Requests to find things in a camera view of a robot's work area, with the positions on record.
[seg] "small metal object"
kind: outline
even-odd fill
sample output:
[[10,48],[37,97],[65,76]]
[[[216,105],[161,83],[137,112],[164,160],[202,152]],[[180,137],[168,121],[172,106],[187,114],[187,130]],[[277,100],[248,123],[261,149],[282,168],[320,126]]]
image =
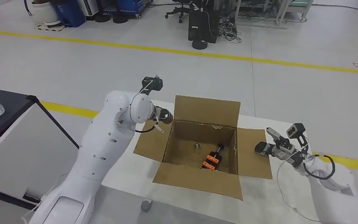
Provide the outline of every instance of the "small metal object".
[[195,143],[194,153],[200,154],[200,144],[199,144],[199,142]]
[[0,104],[0,116],[5,113],[5,108]]

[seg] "box flap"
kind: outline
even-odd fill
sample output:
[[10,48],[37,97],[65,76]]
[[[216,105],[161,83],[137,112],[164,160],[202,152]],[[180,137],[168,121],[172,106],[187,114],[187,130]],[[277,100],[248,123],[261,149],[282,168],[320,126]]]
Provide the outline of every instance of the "box flap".
[[174,119],[237,127],[240,102],[176,96]]
[[[150,129],[154,123],[155,122],[151,120],[147,121],[143,130]],[[158,125],[164,130],[164,133],[154,129],[151,132],[140,134],[138,143],[136,144],[133,152],[138,155],[161,162],[166,150],[172,124],[163,124],[162,122],[159,122]]]
[[227,195],[242,200],[239,176],[234,174],[163,162],[153,182]]
[[238,173],[240,176],[272,179],[269,156],[255,153],[255,146],[265,142],[265,130],[237,129]]

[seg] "yellow floor line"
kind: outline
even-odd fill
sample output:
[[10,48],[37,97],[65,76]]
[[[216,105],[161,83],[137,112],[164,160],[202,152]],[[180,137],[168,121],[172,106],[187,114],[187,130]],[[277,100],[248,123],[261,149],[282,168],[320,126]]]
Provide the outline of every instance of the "yellow floor line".
[[[335,156],[330,154],[325,154],[327,156],[330,156],[334,162],[338,164],[345,165],[349,169],[355,169],[358,170],[358,160],[354,158],[347,158],[347,157],[341,157],[341,156]],[[330,160],[326,157],[320,157],[321,160],[324,162],[330,162]]]
[[[94,111],[94,110],[75,108],[73,106],[55,104],[53,102],[42,101],[41,103],[48,110],[55,111],[55,112],[60,112],[60,113],[65,113],[65,114],[84,116],[86,118],[91,118],[91,119],[93,119],[98,114],[98,112]],[[349,169],[358,170],[358,160],[356,160],[356,159],[340,157],[340,156],[334,156],[334,155],[329,155],[329,156],[332,157],[334,162],[337,162],[339,164],[343,164]],[[325,161],[325,162],[330,162],[329,159],[327,159],[327,158],[322,158],[322,160]]]
[[56,111],[64,114],[72,114],[78,116],[85,116],[86,118],[94,118],[98,112],[94,110],[87,110],[82,108],[75,108],[72,106],[66,106],[62,104],[54,104],[53,102],[44,102],[41,104],[48,110]]
[[112,48],[147,50],[147,51],[152,51],[152,52],[182,54],[182,55],[191,55],[191,56],[199,56],[199,57],[207,57],[207,58],[242,60],[242,61],[248,61],[248,62],[277,64],[280,66],[319,69],[319,70],[335,71],[335,72],[358,73],[358,69],[354,69],[354,68],[322,66],[319,64],[286,62],[283,60],[271,60],[271,59],[264,59],[264,58],[252,58],[252,57],[243,57],[243,56],[236,56],[236,55],[215,54],[215,53],[206,53],[206,52],[200,52],[200,51],[176,50],[176,49],[157,48],[157,47],[151,47],[151,46],[140,46],[140,45],[131,45],[131,44],[119,44],[119,43],[111,43],[111,42],[95,41],[95,40],[85,40],[85,39],[60,38],[60,37],[55,37],[55,36],[45,36],[45,35],[37,35],[37,34],[20,34],[20,33],[16,33],[16,32],[6,32],[6,31],[0,31],[0,35],[16,36],[16,37],[21,37],[21,38],[54,40],[54,41],[80,43],[80,44],[91,44],[91,45],[98,45],[98,46],[107,46],[107,47],[112,47]]

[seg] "caster wheel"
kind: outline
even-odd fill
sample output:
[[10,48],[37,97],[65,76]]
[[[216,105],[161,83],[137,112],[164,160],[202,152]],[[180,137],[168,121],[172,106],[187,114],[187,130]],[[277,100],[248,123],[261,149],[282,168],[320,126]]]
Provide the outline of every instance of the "caster wheel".
[[142,210],[142,212],[149,212],[151,206],[152,206],[152,200],[145,199],[142,201],[142,205],[140,206],[140,209]]

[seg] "black cable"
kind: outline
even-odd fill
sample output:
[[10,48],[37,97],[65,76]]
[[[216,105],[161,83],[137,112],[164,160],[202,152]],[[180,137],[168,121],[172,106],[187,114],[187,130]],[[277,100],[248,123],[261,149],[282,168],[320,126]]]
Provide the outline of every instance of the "black cable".
[[352,8],[353,10],[358,10],[358,8],[351,6],[340,6],[337,4],[312,4],[312,6],[329,6],[329,7],[343,7],[343,8]]
[[150,132],[155,128],[155,126],[152,126],[151,128],[149,128],[148,130],[135,130],[135,132],[138,133],[146,133],[146,132]]
[[316,175],[310,173],[310,172],[307,170],[307,168],[306,168],[306,164],[303,163],[303,168],[304,168],[304,170],[307,172],[308,175],[310,175],[310,176],[312,176],[312,177],[314,177],[314,178],[317,178],[317,179],[319,179],[319,180],[328,180],[329,178],[331,178],[331,177],[333,176],[333,174],[336,172],[335,162],[333,161],[333,159],[332,159],[330,156],[324,155],[324,157],[329,158],[329,160],[331,161],[331,163],[332,163],[332,172],[331,172],[328,176],[326,176],[325,178],[322,178],[322,177],[320,177],[320,176],[316,176]]
[[154,4],[154,3],[150,3],[148,5],[148,8],[154,8],[154,7],[158,7],[158,6],[181,6],[181,3],[166,3],[166,4]]

